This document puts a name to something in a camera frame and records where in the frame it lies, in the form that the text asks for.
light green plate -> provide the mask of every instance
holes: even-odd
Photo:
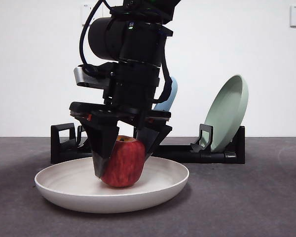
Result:
[[[212,152],[222,152],[236,134],[247,109],[248,97],[247,83],[239,75],[229,79],[219,91],[205,119],[205,124],[214,128]],[[203,132],[200,145],[206,145],[208,137],[209,134]]]

dish rack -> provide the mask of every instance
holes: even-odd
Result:
[[[69,130],[69,139],[61,141],[59,132]],[[77,137],[73,123],[51,126],[51,163],[57,164],[78,158],[91,157],[91,147],[88,141],[82,141],[82,126],[77,128]],[[205,145],[200,145],[203,132],[209,134]],[[170,159],[179,163],[245,163],[245,127],[240,126],[233,139],[223,151],[212,152],[214,128],[200,124],[199,136],[190,145],[159,145],[152,156]]]

gray floor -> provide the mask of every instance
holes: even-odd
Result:
[[[193,138],[171,138],[168,143]],[[46,201],[34,176],[49,138],[0,138],[0,237],[296,237],[296,138],[247,138],[245,165],[186,164],[172,200],[122,214],[69,211]]]

red apple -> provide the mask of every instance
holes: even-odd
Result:
[[[145,146],[141,141],[118,136],[102,181],[119,188],[135,184],[142,174],[145,156]]]

black cable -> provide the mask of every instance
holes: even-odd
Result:
[[[79,51],[80,51],[80,58],[83,62],[83,64],[85,66],[88,65],[87,61],[85,60],[85,57],[84,57],[84,53],[83,53],[83,42],[84,42],[84,37],[85,37],[85,34],[88,30],[88,27],[90,25],[90,22],[92,20],[92,17],[94,16],[95,12],[98,10],[99,6],[101,5],[101,3],[103,2],[103,0],[98,0],[98,2],[95,4],[94,8],[92,9],[88,19],[86,20],[85,24],[84,24],[84,27],[82,29],[82,32],[81,32],[81,36],[80,36],[80,42],[79,42]]]
[[[163,54],[161,58],[161,65],[162,65],[162,72],[164,76],[164,86],[163,86],[163,91],[159,97],[159,99],[154,99],[153,103],[154,104],[159,104],[162,102],[165,102],[169,99],[172,91],[172,79],[169,74],[169,70],[167,67],[167,62],[166,62],[166,54],[165,54],[165,49],[163,48]]]
[[[112,9],[112,7],[108,4],[108,2],[106,0],[103,0],[103,3],[110,11],[115,11]]]

